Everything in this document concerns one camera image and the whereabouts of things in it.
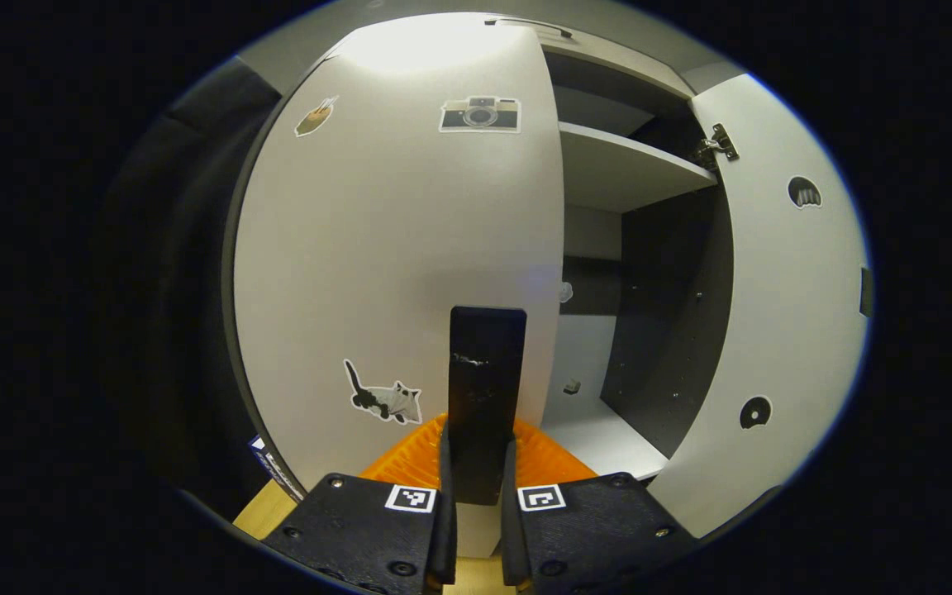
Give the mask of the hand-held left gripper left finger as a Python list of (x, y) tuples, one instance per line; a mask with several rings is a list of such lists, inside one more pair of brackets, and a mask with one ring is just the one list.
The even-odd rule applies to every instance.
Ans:
[(264, 538), (311, 580), (301, 595), (441, 595), (455, 580), (457, 513), (446, 415), (367, 469), (331, 472)]

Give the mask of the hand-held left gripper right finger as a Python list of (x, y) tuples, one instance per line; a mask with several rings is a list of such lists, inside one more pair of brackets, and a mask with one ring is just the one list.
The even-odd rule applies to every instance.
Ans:
[(518, 422), (503, 470), (503, 580), (518, 595), (654, 595), (700, 541), (628, 472), (595, 474)]

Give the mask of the black door handle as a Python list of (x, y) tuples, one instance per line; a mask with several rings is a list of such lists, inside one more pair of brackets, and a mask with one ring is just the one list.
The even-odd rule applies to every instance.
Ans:
[(458, 503), (491, 506), (500, 498), (525, 338), (521, 309), (455, 306), (450, 312), (446, 430)]

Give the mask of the white double-door shoe cabinet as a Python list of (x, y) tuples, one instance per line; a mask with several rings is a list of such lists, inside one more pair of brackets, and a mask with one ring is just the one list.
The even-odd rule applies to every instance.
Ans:
[[(559, 123), (637, 140), (695, 164), (691, 154), (704, 133), (693, 112), (694, 92), (668, 64), (570, 24), (506, 12), (432, 12), (389, 21), (442, 14), (518, 17), (572, 31), (572, 39), (536, 33)], [(258, 431), (226, 287), (240, 181), (284, 99), (348, 35), (284, 92), (243, 162), (228, 214), (223, 304), (228, 331), (235, 335), (245, 401)], [(622, 214), (565, 203), (558, 331), (547, 398), (582, 394), (602, 399), (668, 459), (702, 406), (729, 316), (731, 225), (717, 179), (711, 188)]]

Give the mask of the white cabinet door camera sticker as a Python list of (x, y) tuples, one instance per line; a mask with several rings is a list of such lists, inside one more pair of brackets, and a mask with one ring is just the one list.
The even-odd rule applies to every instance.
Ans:
[(516, 414), (539, 423), (564, 222), (536, 31), (426, 15), (334, 46), (262, 131), (226, 257), (250, 407), (290, 481), (358, 475), (447, 411), (457, 306), (525, 313)]

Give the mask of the white cabinet door cherry sticker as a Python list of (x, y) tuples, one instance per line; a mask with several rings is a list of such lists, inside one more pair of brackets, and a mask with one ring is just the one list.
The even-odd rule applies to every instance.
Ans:
[(868, 346), (870, 270), (856, 202), (808, 124), (745, 73), (696, 95), (732, 230), (731, 302), (718, 363), (690, 430), (650, 494), (692, 537), (723, 532), (800, 472), (849, 402)]

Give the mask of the white cabinet shelf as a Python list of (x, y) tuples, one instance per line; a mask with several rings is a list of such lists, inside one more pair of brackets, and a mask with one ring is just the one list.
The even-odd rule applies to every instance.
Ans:
[(627, 472), (639, 481), (656, 477), (669, 462), (602, 399), (551, 394), (541, 430), (598, 475)]
[(687, 159), (605, 131), (559, 123), (567, 206), (628, 213), (718, 185)]

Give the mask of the metal door hinge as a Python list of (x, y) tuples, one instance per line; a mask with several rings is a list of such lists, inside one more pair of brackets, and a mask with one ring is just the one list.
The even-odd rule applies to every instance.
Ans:
[(740, 154), (722, 123), (714, 124), (709, 138), (701, 139), (693, 152), (695, 165), (707, 172), (718, 172), (719, 159), (734, 162), (739, 158)]

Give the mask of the white blue box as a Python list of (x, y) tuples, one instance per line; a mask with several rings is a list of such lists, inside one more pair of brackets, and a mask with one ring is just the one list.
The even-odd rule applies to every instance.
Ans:
[(303, 494), (301, 489), (294, 486), (290, 479), (286, 477), (286, 474), (283, 473), (274, 455), (269, 452), (264, 438), (262, 438), (262, 436), (255, 436), (253, 440), (248, 441), (248, 446), (250, 452), (253, 453), (253, 456), (256, 457), (261, 466), (268, 472), (269, 477), (276, 482), (281, 490), (293, 501), (297, 503), (301, 502), (305, 494)]

